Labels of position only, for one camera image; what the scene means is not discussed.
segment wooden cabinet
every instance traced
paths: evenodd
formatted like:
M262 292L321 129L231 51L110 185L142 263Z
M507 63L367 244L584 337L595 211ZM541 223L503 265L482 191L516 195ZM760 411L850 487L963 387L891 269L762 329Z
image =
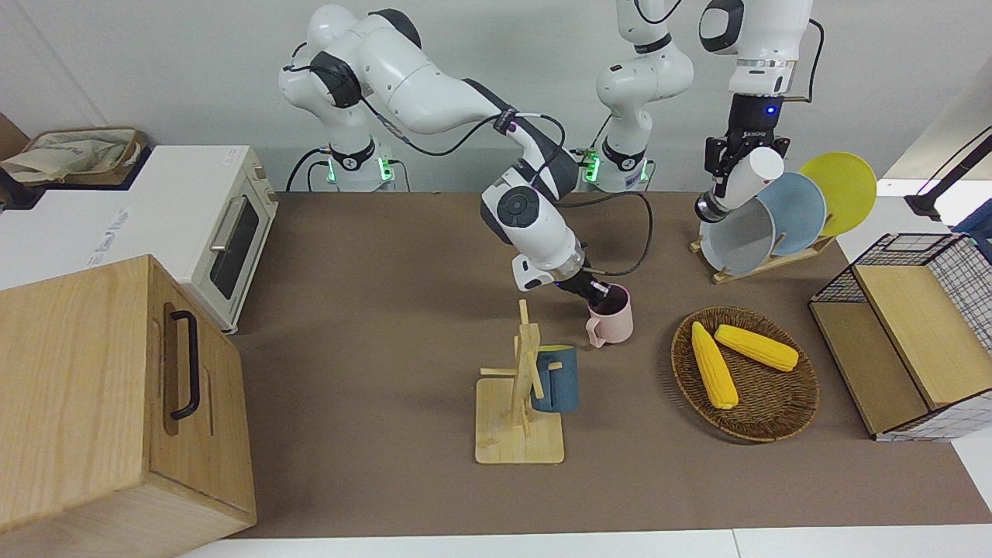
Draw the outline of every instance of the wooden cabinet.
M154 258L0 291L0 557L175 556L254 522L240 357Z

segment oven door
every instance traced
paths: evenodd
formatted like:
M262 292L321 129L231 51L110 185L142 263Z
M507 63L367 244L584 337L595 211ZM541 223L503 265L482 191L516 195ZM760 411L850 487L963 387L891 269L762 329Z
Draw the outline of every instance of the oven door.
M216 314L221 329L233 332L244 295L255 273L272 218L247 179L228 201L208 246L196 291Z

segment pink mug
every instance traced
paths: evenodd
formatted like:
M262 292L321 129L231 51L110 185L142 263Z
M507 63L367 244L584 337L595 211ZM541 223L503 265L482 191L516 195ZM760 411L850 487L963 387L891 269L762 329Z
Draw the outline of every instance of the pink mug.
M589 309L585 330L589 343L600 349L607 343L623 343L634 333L634 315L630 310L630 291L620 285L610 285L609 292L595 307Z

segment blue mug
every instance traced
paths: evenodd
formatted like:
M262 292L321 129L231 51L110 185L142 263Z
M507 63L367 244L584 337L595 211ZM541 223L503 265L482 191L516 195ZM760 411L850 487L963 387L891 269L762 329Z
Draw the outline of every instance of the blue mug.
M538 377L545 396L531 390L531 406L545 413L567 413L578 407L578 357L571 345L538 347Z

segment white bowl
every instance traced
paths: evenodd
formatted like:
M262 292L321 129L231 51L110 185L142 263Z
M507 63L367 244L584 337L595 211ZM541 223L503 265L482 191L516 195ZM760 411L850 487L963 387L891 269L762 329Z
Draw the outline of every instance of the white bowl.
M699 226L702 255L717 271L744 275L765 263L777 237L775 222L765 204L748 200L721 222Z

